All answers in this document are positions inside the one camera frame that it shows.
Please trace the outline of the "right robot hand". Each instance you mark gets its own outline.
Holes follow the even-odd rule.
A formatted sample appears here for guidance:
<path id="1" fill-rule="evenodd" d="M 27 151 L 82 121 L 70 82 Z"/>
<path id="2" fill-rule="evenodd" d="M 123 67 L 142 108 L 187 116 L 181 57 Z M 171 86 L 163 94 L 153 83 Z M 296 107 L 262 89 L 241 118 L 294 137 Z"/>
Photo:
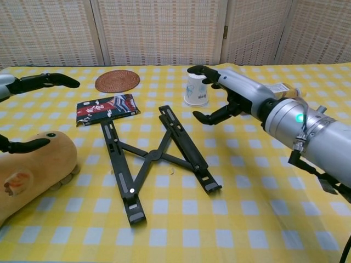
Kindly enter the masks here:
<path id="1" fill-rule="evenodd" d="M 193 115 L 202 124 L 216 125 L 244 112 L 265 123 L 272 104 L 277 100 L 275 94 L 265 85 L 258 83 L 232 70 L 215 70 L 205 65 L 196 65 L 187 69 L 188 73 L 205 76 L 203 84 L 211 84 L 213 89 L 227 92 L 228 104 L 204 115 L 194 111 Z"/>

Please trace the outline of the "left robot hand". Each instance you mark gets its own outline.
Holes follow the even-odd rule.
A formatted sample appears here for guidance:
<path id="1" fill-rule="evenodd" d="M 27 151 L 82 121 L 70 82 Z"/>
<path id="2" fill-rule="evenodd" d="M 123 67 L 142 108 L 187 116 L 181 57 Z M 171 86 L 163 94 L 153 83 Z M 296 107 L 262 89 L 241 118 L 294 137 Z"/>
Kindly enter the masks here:
<path id="1" fill-rule="evenodd" d="M 11 96 L 54 86 L 78 88 L 80 82 L 62 73 L 42 73 L 40 75 L 16 78 L 10 74 L 1 74 L 1 102 Z M 34 139 L 28 142 L 12 142 L 1 135 L 1 152 L 29 153 L 50 143 L 47 138 Z"/>

